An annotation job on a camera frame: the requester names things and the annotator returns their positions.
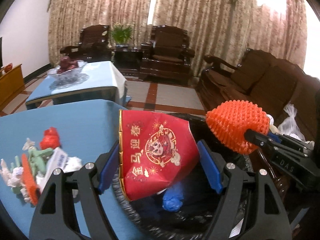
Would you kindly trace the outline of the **blue tablecloth table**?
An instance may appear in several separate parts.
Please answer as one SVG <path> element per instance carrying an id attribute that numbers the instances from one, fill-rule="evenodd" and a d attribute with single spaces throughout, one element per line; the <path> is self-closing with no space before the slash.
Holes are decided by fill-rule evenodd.
<path id="1" fill-rule="evenodd" d="M 69 80 L 52 76 L 55 69 L 35 88 L 25 105 L 28 110 L 36 109 L 45 100 L 54 105 L 69 102 L 104 99 L 126 106 L 131 98 L 127 95 L 127 80 L 111 61 L 85 63 L 76 68 L 78 73 Z"/>
<path id="2" fill-rule="evenodd" d="M 82 163 L 94 162 L 108 152 L 118 138 L 120 105 L 107 100 L 88 100 L 23 111 L 1 117 L 1 159 L 8 166 L 21 157 L 26 138 L 36 142 L 43 132 L 55 127 L 62 149 Z M 112 187 L 100 196 L 101 203 L 118 239 L 150 239 L 127 218 Z M 1 177 L 1 226 L 13 222 L 13 239 L 28 239 L 35 208 L 18 198 Z"/>

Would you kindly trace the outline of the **red plastic bag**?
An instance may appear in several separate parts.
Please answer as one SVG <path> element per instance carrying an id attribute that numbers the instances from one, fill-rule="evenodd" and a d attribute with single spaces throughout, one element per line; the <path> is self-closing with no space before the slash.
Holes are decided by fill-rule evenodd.
<path id="1" fill-rule="evenodd" d="M 60 147 L 60 136 L 57 132 L 57 129 L 55 127 L 50 127 L 49 129 L 45 130 L 43 133 L 43 139 L 39 145 L 42 150 Z"/>

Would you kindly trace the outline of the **crumpled white tissue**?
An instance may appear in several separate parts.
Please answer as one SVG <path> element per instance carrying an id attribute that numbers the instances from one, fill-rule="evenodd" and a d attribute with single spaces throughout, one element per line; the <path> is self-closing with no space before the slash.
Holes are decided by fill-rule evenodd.
<path id="1" fill-rule="evenodd" d="M 63 171 L 65 173 L 78 171 L 82 168 L 82 160 L 78 157 L 69 157 Z"/>

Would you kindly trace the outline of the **red festive paper packet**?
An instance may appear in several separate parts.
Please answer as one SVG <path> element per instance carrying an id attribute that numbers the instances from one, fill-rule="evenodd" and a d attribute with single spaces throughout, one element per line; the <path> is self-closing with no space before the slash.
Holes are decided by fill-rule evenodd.
<path id="1" fill-rule="evenodd" d="M 199 158 L 189 121 L 150 111 L 119 112 L 119 182 L 127 200 L 171 187 Z"/>

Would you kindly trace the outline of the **orange foam strip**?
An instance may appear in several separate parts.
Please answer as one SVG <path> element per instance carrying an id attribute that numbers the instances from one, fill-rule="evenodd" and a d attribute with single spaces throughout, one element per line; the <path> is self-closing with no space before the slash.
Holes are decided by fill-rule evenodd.
<path id="1" fill-rule="evenodd" d="M 22 154 L 22 167 L 23 167 L 23 173 L 22 173 L 23 183 L 27 190 L 31 204 L 33 204 L 33 206 L 36 206 L 39 201 L 39 198 L 37 196 L 37 190 L 39 188 L 35 183 L 35 180 L 31 172 L 31 168 L 28 163 L 28 157 L 25 153 Z"/>

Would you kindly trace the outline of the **glass fruit bowl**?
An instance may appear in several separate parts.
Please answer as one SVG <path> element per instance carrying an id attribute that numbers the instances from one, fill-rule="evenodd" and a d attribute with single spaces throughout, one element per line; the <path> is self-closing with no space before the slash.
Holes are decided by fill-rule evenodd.
<path id="1" fill-rule="evenodd" d="M 62 74 L 57 74 L 60 66 L 48 70 L 47 75 L 54 79 L 53 83 L 49 86 L 50 90 L 72 87 L 88 80 L 89 75 L 82 72 L 87 62 L 79 60 L 78 65 L 78 68 L 68 70 Z"/>

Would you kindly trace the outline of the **dark side table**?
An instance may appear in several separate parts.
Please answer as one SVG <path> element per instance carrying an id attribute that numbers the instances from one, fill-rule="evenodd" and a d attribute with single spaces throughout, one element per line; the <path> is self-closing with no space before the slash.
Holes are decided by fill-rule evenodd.
<path id="1" fill-rule="evenodd" d="M 139 48 L 114 48 L 113 64 L 119 69 L 127 72 L 139 72 L 143 57 L 143 51 Z"/>

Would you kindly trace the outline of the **green glove with white ball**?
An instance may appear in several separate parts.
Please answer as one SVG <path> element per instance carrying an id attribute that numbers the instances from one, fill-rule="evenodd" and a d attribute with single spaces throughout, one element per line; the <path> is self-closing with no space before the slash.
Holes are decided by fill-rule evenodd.
<path id="1" fill-rule="evenodd" d="M 35 142 L 31 141 L 29 138 L 26 139 L 22 150 L 28 151 L 28 163 L 33 177 L 35 178 L 39 172 L 42 175 L 45 175 L 47 170 L 46 163 L 53 155 L 54 150 L 50 147 L 45 150 L 38 150 L 35 147 Z"/>

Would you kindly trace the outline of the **dark red fruit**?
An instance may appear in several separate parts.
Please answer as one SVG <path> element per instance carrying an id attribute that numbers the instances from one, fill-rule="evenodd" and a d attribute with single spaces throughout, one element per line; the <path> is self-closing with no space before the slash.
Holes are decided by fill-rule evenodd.
<path id="1" fill-rule="evenodd" d="M 78 67 L 79 65 L 77 61 L 72 61 L 70 57 L 64 56 L 60 60 L 60 67 L 57 70 L 57 74 L 62 74 L 68 70 L 72 70 Z"/>

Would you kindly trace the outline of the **orange foam fruit net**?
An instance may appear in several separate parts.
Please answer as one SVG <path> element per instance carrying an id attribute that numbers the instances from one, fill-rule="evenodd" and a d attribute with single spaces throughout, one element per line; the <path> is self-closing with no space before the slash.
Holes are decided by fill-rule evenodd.
<path id="1" fill-rule="evenodd" d="M 244 133 L 251 129 L 266 135 L 270 119 L 258 105 L 244 100 L 229 100 L 206 113 L 206 124 L 215 137 L 230 150 L 249 155 L 258 147 Z"/>

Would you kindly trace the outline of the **blue tablecloth far table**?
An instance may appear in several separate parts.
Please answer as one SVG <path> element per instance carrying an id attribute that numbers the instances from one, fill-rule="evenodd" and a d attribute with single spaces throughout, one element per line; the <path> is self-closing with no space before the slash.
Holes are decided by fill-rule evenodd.
<path id="1" fill-rule="evenodd" d="M 69 80 L 52 76 L 55 69 L 35 88 L 25 105 L 28 110 L 36 109 L 45 100 L 54 105 L 69 102 L 104 99 L 126 106 L 131 98 L 127 95 L 127 80 L 111 61 L 85 63 L 76 68 L 78 73 Z"/>

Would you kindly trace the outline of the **white toothpaste tube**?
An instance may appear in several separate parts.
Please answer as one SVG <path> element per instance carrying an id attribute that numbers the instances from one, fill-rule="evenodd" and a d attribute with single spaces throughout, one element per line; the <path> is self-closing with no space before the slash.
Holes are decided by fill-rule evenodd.
<path id="1" fill-rule="evenodd" d="M 60 168 L 63 170 L 67 163 L 67 160 L 68 160 L 68 154 L 65 151 L 63 151 L 61 148 L 57 147 L 54 150 L 53 155 L 48 161 L 46 174 L 39 184 L 40 192 L 44 190 L 46 183 L 48 182 L 53 171 L 56 168 Z"/>

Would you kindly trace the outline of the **wooden tv cabinet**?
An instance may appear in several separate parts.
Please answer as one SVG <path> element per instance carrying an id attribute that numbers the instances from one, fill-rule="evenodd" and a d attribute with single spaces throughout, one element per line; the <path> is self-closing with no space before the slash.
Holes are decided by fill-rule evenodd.
<path id="1" fill-rule="evenodd" d="M 13 100 L 21 91 L 25 89 L 21 64 L 12 68 L 1 76 L 0 80 L 0 108 L 1 111 Z"/>

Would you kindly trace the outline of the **dark wooden sofa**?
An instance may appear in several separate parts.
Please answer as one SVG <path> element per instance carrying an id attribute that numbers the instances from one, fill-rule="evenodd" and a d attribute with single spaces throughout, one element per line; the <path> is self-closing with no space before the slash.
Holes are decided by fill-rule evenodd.
<path id="1" fill-rule="evenodd" d="M 295 121 L 302 135 L 315 140 L 319 79 L 262 50 L 247 49 L 236 67 L 215 56 L 206 55 L 204 60 L 210 66 L 202 71 L 196 90 L 206 111 L 229 100 L 250 101 L 279 126 L 288 117 L 284 107 L 290 103 L 297 110 Z"/>

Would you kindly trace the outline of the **red ornament on cabinet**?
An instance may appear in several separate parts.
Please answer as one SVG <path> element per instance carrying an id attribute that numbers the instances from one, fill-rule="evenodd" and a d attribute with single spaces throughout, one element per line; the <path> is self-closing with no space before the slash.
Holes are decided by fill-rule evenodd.
<path id="1" fill-rule="evenodd" d="M 5 72 L 5 73 L 8 73 L 9 71 L 12 70 L 12 67 L 13 67 L 12 63 L 6 65 L 6 66 L 4 67 L 4 72 Z"/>

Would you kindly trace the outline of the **blue tablecloth near table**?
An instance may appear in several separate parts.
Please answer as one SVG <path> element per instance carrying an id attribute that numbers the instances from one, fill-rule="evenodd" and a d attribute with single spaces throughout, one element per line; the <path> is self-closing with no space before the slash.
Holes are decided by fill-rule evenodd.
<path id="1" fill-rule="evenodd" d="M 36 142 L 43 132 L 55 127 L 62 149 L 82 163 L 94 162 L 108 152 L 118 138 L 120 105 L 107 100 L 88 100 L 23 111 L 1 117 L 1 159 L 8 166 L 21 157 L 26 138 Z M 118 239 L 150 239 L 127 218 L 112 187 L 100 196 L 101 203 Z M 1 177 L 1 226 L 13 222 L 13 239 L 28 239 L 35 208 L 18 198 Z"/>

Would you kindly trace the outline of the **white plastic bag on sofa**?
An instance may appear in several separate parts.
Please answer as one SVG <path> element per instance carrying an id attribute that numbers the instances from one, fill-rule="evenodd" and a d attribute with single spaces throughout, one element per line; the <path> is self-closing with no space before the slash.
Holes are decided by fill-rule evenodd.
<path id="1" fill-rule="evenodd" d="M 293 104 L 288 103 L 284 107 L 284 112 L 288 114 L 288 117 L 278 126 L 280 134 L 288 135 L 300 141 L 305 141 L 304 135 L 301 133 L 295 117 L 297 115 L 297 109 Z"/>

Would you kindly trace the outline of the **black trash bin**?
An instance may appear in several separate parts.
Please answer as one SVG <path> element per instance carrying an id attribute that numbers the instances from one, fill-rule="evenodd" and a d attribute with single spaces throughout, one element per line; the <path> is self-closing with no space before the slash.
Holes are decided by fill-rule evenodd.
<path id="1" fill-rule="evenodd" d="M 204 139 L 211 150 L 221 153 L 226 162 L 253 172 L 249 157 L 222 146 L 209 130 L 204 116 L 172 112 L 168 114 L 189 121 L 194 139 L 196 141 Z M 159 194 L 129 202 L 122 194 L 118 177 L 117 171 L 112 180 L 112 190 L 117 202 L 129 220 L 150 239 L 201 239 L 210 226 L 220 200 L 220 195 L 211 189 L 200 162 L 180 181 L 183 186 L 184 201 L 177 212 L 169 212 L 162 207 L 162 198 L 167 189 Z M 240 234 L 246 211 L 246 199 L 247 192 L 243 189 L 229 238 Z"/>

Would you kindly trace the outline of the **patterned beige curtains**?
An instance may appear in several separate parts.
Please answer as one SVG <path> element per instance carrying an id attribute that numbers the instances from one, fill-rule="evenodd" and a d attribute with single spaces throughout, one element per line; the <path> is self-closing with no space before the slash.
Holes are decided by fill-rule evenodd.
<path id="1" fill-rule="evenodd" d="M 146 41 L 154 25 L 188 32 L 195 50 L 192 74 L 211 54 L 238 63 L 245 49 L 259 49 L 304 66 L 307 42 L 304 0 L 49 0 L 49 61 L 96 24 L 133 26 L 132 42 Z"/>

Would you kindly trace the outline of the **green potted plant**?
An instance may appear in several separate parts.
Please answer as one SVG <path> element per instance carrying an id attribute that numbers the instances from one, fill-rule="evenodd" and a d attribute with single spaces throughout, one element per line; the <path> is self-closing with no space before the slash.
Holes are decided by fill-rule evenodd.
<path id="1" fill-rule="evenodd" d="M 133 34 L 133 25 L 115 23 L 111 29 L 111 36 L 116 45 L 125 45 L 129 43 Z"/>

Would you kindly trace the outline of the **blue plastic bag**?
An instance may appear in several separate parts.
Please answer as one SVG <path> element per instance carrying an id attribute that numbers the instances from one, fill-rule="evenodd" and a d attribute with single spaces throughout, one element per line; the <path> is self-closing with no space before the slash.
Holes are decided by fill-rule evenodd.
<path id="1" fill-rule="evenodd" d="M 169 212 L 177 212 L 182 207 L 184 201 L 183 186 L 181 182 L 167 188 L 162 198 L 162 207 Z"/>

